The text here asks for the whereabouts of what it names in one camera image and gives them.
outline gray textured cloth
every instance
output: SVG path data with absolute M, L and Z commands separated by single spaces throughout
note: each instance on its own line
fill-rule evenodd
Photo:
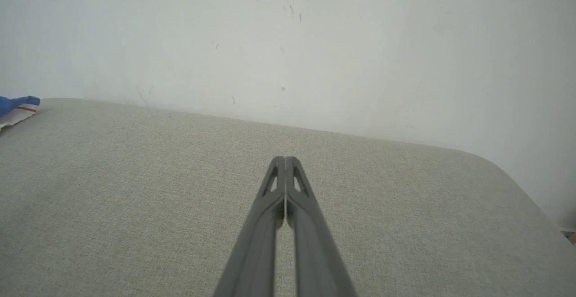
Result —
M 360 296 L 576 291 L 576 249 L 477 156 L 47 99 L 0 131 L 0 295 L 211 295 L 276 155 L 304 165 Z M 293 296 L 278 235 L 276 295 Z

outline red stripe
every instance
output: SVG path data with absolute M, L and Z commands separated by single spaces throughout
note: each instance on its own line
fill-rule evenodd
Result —
M 30 109 L 30 108 L 26 108 L 26 107 L 16 107 L 16 109 L 24 109 L 24 110 L 31 111 L 31 112 L 33 112 L 33 113 L 36 112 L 36 109 Z

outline blue and white cloth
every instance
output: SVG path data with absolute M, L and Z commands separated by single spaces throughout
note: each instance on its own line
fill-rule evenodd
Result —
M 32 116 L 40 105 L 39 98 L 33 96 L 9 99 L 0 96 L 0 129 L 12 126 Z

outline blue cloth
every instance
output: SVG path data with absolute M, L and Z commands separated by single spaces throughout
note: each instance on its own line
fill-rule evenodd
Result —
M 39 106 L 40 99 L 33 96 L 20 97 L 15 99 L 0 97 L 0 117 L 8 114 L 10 111 L 16 109 L 16 107 L 20 106 L 21 104 L 28 104 L 28 103 Z

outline white wall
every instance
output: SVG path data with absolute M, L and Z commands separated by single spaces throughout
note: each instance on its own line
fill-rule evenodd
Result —
M 457 148 L 576 228 L 575 0 L 0 3 L 4 96 Z

